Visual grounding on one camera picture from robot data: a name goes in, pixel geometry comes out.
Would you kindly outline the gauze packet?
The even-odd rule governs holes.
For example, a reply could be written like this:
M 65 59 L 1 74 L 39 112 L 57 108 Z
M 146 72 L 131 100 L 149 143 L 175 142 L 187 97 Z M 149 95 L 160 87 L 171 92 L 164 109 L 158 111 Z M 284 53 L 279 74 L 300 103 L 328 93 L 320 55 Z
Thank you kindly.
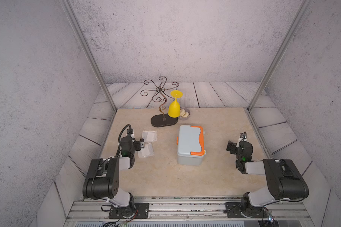
M 157 141 L 157 131 L 143 131 L 142 138 L 145 143 L 152 143 Z
M 146 143 L 144 149 L 138 151 L 139 158 L 146 158 L 154 155 L 152 143 Z

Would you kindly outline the grey first aid box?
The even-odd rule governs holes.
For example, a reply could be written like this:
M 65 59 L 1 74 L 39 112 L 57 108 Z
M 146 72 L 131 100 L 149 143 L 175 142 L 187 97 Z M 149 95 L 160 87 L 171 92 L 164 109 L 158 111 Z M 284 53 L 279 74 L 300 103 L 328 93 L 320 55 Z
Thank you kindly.
M 180 165 L 188 165 L 188 166 L 199 166 L 203 162 L 203 159 L 206 155 L 204 151 L 201 155 L 192 155 L 191 152 L 186 154 L 185 152 L 177 151 L 177 162 Z

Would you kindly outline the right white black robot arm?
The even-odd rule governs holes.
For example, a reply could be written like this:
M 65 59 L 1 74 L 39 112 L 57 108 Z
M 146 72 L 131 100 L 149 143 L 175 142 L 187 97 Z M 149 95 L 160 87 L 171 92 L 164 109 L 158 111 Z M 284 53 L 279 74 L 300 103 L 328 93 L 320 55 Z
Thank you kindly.
M 246 218 L 266 213 L 265 207 L 279 201 L 300 202 L 309 196 L 309 188 L 302 175 L 290 159 L 252 160 L 253 146 L 244 138 L 237 143 L 229 141 L 226 150 L 235 155 L 235 167 L 244 175 L 264 176 L 266 186 L 246 192 L 237 208 L 225 213 L 239 212 Z

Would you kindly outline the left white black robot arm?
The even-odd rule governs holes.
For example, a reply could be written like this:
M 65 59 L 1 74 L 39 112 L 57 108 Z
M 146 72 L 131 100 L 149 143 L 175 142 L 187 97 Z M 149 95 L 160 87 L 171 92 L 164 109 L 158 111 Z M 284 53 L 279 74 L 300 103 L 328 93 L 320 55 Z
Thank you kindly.
M 129 219 L 136 214 L 134 197 L 119 186 L 119 174 L 131 169 L 135 153 L 144 148 L 144 140 L 135 140 L 134 130 L 127 124 L 121 130 L 117 141 L 116 154 L 107 159 L 92 159 L 82 187 L 85 199 L 104 200 Z

